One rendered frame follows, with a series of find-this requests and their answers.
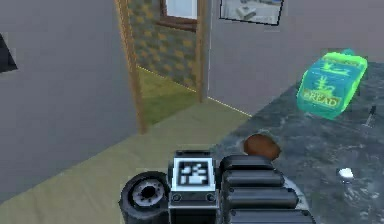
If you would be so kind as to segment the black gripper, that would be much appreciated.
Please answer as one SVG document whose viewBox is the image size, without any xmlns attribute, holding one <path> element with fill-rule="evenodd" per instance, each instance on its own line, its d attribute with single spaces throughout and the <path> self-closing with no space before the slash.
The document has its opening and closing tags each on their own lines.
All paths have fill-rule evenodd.
<svg viewBox="0 0 384 224">
<path fill-rule="evenodd" d="M 146 171 L 132 177 L 120 193 L 124 224 L 168 224 L 169 192 L 163 172 Z"/>
</svg>

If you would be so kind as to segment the brown potato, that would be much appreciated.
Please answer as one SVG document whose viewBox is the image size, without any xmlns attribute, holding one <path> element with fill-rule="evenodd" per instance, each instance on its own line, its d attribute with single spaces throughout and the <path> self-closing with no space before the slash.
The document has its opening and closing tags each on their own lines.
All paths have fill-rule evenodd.
<svg viewBox="0 0 384 224">
<path fill-rule="evenodd" d="M 264 156 L 270 160 L 277 159 L 281 153 L 279 145 L 271 137 L 264 134 L 249 136 L 243 145 L 246 154 Z"/>
</svg>

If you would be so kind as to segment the brown framed window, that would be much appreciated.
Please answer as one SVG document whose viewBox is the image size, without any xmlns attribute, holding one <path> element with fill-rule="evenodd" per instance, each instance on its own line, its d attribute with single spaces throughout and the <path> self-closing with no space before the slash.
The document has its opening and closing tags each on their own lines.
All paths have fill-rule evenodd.
<svg viewBox="0 0 384 224">
<path fill-rule="evenodd" d="M 168 28 L 195 32 L 197 0 L 158 0 L 157 24 Z"/>
</svg>

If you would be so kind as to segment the white salt shaker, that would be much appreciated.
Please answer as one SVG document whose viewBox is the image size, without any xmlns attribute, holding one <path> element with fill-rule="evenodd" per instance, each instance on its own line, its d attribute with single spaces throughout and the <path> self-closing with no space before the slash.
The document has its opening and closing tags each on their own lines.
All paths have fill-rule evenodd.
<svg viewBox="0 0 384 224">
<path fill-rule="evenodd" d="M 338 175 L 343 182 L 347 183 L 354 179 L 354 174 L 350 168 L 342 168 L 338 171 Z"/>
</svg>

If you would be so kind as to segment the green bread bag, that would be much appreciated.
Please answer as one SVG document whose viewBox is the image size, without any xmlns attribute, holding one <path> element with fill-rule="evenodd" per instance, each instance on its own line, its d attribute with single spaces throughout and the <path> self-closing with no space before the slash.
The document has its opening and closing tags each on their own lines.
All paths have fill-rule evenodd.
<svg viewBox="0 0 384 224">
<path fill-rule="evenodd" d="M 367 68 L 367 59 L 352 49 L 326 53 L 304 72 L 296 94 L 297 107 L 335 119 L 350 104 Z"/>
</svg>

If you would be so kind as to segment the wooden door frame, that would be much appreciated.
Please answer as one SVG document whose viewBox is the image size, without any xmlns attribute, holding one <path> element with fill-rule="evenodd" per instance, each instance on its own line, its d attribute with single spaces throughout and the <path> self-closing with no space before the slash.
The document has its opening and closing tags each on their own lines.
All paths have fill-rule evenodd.
<svg viewBox="0 0 384 224">
<path fill-rule="evenodd" d="M 128 12 L 128 3 L 130 0 L 114 0 L 115 9 L 117 12 L 118 25 L 122 49 L 125 54 L 126 66 L 128 69 L 128 81 L 130 92 L 134 101 L 135 116 L 140 134 L 147 132 L 142 102 L 142 92 L 140 86 L 140 78 L 138 74 L 138 66 L 136 63 L 136 54 L 134 48 L 134 38 L 132 34 L 132 26 L 130 23 L 130 13 Z M 204 50 L 204 35 L 205 35 L 205 12 L 206 1 L 197 0 L 197 24 L 196 24 L 196 47 L 195 47 L 195 63 L 194 72 L 196 78 L 197 101 L 203 102 L 203 68 L 204 58 L 202 51 Z"/>
</svg>

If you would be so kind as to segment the black triangular wall object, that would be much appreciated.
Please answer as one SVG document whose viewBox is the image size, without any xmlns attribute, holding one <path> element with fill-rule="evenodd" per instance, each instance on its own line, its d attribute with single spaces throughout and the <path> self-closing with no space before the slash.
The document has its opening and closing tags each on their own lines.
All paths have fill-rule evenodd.
<svg viewBox="0 0 384 224">
<path fill-rule="evenodd" d="M 5 43 L 3 36 L 0 34 L 0 73 L 17 70 L 18 67 Z"/>
</svg>

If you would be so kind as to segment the black framed wall picture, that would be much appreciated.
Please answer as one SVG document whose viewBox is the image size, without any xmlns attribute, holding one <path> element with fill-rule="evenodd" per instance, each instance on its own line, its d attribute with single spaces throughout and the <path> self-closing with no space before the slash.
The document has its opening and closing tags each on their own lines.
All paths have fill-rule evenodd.
<svg viewBox="0 0 384 224">
<path fill-rule="evenodd" d="M 219 18 L 277 26 L 284 0 L 220 0 Z"/>
</svg>

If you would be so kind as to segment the black handled knife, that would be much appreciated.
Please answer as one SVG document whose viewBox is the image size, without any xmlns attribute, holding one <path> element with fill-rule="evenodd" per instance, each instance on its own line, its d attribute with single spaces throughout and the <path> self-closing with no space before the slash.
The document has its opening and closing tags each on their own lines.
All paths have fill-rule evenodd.
<svg viewBox="0 0 384 224">
<path fill-rule="evenodd" d="M 376 105 L 372 105 L 372 106 L 371 106 L 371 109 L 370 109 L 370 111 L 369 111 L 369 115 L 368 115 L 368 117 L 367 117 L 365 123 L 363 124 L 363 126 L 365 126 L 365 127 L 371 127 L 371 126 L 370 126 L 370 123 L 371 123 L 371 121 L 372 121 L 372 119 L 373 119 L 373 116 L 374 116 L 375 113 L 376 113 L 376 108 L 377 108 Z"/>
</svg>

